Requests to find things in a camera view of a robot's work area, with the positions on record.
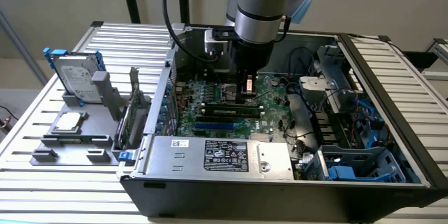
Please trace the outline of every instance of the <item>motherboard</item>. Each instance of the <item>motherboard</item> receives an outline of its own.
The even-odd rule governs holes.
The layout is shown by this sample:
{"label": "motherboard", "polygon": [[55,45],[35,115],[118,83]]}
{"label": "motherboard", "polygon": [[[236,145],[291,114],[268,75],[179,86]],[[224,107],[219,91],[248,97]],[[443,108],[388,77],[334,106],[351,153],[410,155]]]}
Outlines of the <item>motherboard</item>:
{"label": "motherboard", "polygon": [[256,90],[258,95],[238,104],[235,84],[198,79],[178,83],[178,136],[286,142],[283,128],[291,122],[286,85],[279,77],[260,74]]}

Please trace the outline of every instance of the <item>power supply label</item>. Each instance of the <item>power supply label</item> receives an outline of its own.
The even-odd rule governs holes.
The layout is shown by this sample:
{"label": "power supply label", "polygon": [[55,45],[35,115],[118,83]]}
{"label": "power supply label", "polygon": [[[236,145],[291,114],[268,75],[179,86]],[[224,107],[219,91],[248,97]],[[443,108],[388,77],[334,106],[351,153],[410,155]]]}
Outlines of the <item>power supply label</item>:
{"label": "power supply label", "polygon": [[207,140],[204,169],[219,172],[248,172],[247,142]]}

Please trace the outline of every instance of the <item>white wall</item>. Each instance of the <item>white wall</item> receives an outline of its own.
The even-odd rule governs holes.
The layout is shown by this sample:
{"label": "white wall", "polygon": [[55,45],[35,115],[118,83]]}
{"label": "white wall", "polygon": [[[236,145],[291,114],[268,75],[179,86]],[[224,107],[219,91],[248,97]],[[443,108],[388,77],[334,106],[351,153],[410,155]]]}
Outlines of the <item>white wall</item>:
{"label": "white wall", "polygon": [[[138,0],[142,21],[163,24],[162,0]],[[179,0],[168,0],[179,22]],[[72,48],[94,20],[130,22],[126,0],[0,0],[0,9],[32,55],[46,46]],[[447,0],[315,0],[294,29],[388,35],[406,50],[422,50],[431,38],[448,38]],[[226,0],[191,0],[192,23],[222,24]],[[0,57],[18,57],[0,33]]]}

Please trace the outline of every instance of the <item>metal table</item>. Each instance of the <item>metal table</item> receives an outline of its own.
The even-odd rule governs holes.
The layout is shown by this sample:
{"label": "metal table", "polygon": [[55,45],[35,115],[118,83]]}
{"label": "metal table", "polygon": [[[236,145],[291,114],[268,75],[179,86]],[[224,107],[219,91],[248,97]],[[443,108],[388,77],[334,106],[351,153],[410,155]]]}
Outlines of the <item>metal table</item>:
{"label": "metal table", "polygon": [[[155,25],[104,23],[90,28],[75,51],[95,49],[103,53],[111,80],[120,93],[131,91],[128,72],[131,66],[136,66],[140,67],[142,89],[154,95],[170,49],[167,29]],[[148,220],[139,214],[118,182],[115,166],[32,166],[31,152],[40,145],[39,139],[64,104],[63,92],[62,83],[54,76],[0,143],[0,219],[58,223],[238,223]],[[448,163],[443,162],[448,160],[447,143],[435,147],[439,149],[434,154],[448,175]],[[400,209],[378,223],[442,224],[448,222],[447,218],[448,199],[442,199],[427,208]]]}

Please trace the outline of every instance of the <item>floor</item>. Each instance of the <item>floor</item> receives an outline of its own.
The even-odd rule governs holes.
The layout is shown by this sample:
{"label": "floor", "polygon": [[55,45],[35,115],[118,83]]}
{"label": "floor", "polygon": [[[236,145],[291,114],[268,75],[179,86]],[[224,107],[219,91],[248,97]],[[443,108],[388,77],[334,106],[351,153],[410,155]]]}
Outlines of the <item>floor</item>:
{"label": "floor", "polygon": [[[52,70],[46,60],[38,61],[47,76],[52,76]],[[38,81],[24,60],[0,59],[0,105],[7,107],[14,115],[20,118],[30,104],[35,100],[43,85]],[[10,113],[0,108],[0,119],[6,119]],[[0,142],[6,137],[0,132]]]}

